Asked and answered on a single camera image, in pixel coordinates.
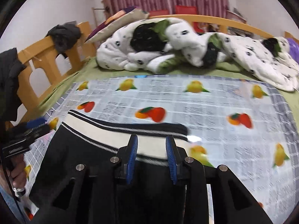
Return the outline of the person's left hand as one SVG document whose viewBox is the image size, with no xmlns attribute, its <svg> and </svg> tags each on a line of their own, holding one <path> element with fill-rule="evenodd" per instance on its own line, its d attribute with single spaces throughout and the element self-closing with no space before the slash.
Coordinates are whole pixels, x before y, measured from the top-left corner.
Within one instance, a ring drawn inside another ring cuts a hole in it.
<svg viewBox="0 0 299 224">
<path fill-rule="evenodd" d="M 10 172 L 8 169 L 6 169 L 7 171 L 7 175 L 11 176 L 12 181 L 12 185 L 17 188 L 17 189 L 21 189 L 24 188 L 26 185 L 26 172 L 25 172 L 25 161 L 24 161 L 24 155 L 20 154 L 17 156 L 14 156 L 11 158 L 11 161 L 14 165 L 14 169 Z M 4 171 L 3 171 L 3 167 L 0 167 L 0 179 L 1 179 L 1 187 L 11 196 L 14 196 L 14 192 L 12 192 L 10 190 L 10 185 L 8 184 L 8 182 L 5 179 L 5 175 L 4 175 Z"/>
</svg>

